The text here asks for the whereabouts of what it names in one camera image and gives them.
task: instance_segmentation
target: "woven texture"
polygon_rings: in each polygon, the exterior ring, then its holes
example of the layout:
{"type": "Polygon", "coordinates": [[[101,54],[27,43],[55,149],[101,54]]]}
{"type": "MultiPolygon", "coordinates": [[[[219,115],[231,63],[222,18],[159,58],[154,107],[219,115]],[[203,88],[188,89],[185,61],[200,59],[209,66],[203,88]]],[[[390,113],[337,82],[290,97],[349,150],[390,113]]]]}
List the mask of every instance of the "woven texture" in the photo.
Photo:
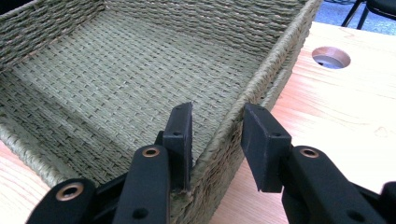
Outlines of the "woven texture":
{"type": "Polygon", "coordinates": [[[50,186],[100,185],[192,101],[192,191],[171,215],[207,222],[243,159],[244,103],[274,105],[318,5],[34,1],[0,16],[0,139],[50,186]]]}

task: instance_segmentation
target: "wooden table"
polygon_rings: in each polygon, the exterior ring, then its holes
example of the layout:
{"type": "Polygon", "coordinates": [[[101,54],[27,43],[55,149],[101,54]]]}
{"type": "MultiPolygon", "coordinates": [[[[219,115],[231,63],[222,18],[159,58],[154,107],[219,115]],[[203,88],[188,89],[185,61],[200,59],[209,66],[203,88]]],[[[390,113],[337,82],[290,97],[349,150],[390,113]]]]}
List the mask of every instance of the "wooden table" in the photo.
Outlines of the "wooden table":
{"type": "MultiPolygon", "coordinates": [[[[379,192],[396,180],[396,36],[314,23],[272,113],[293,144],[316,147],[352,182],[379,192]],[[350,66],[315,63],[314,49],[337,47],[350,66]]],[[[22,223],[49,189],[0,145],[0,223],[22,223]]],[[[258,192],[244,161],[211,224],[287,223],[280,194],[258,192]]]]}

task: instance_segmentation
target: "wood grain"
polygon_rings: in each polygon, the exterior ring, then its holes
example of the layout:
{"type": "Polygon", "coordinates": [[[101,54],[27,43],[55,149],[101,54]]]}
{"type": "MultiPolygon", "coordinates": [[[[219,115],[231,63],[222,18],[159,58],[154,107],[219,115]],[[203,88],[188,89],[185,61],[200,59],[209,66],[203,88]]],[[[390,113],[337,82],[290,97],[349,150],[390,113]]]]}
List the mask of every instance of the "wood grain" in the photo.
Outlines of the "wood grain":
{"type": "MultiPolygon", "coordinates": [[[[396,36],[314,23],[272,113],[293,144],[326,152],[346,177],[379,192],[396,180],[396,36]],[[324,68],[314,49],[337,47],[351,64],[324,68]]],[[[0,223],[23,223],[49,188],[0,144],[0,223]]],[[[287,223],[280,194],[260,193],[244,161],[211,224],[287,223]]]]}

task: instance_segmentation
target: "clamp jaw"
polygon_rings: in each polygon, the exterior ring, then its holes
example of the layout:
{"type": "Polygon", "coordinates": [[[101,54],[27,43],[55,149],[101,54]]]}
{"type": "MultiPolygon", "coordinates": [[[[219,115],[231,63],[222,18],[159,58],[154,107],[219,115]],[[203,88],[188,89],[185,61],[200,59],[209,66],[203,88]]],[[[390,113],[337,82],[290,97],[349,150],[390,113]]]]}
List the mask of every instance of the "clamp jaw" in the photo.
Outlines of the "clamp jaw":
{"type": "Polygon", "coordinates": [[[271,113],[246,104],[241,146],[258,190],[281,192],[290,223],[396,223],[396,182],[381,195],[349,182],[322,151],[294,147],[271,113]]]}
{"type": "Polygon", "coordinates": [[[129,172],[96,188],[69,179],[52,188],[30,215],[34,223],[169,223],[170,192],[191,189],[192,103],[173,108],[154,145],[139,148],[129,172]]]}

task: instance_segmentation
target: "brass rivet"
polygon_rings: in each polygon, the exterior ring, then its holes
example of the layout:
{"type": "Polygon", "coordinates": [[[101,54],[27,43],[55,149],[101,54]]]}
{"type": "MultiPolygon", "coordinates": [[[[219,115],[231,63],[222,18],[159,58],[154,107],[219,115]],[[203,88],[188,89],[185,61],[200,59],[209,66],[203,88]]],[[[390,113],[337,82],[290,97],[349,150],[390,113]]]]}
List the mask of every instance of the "brass rivet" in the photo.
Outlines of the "brass rivet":
{"type": "Polygon", "coordinates": [[[317,158],[319,154],[311,148],[303,148],[300,150],[300,153],[309,158],[317,158]]]}
{"type": "Polygon", "coordinates": [[[156,147],[149,147],[143,150],[144,157],[156,157],[160,154],[160,150],[156,147]]]}
{"type": "Polygon", "coordinates": [[[58,193],[56,193],[56,199],[61,202],[70,201],[77,198],[77,196],[80,195],[83,190],[84,186],[81,183],[71,183],[64,186],[58,191],[58,193]]]}

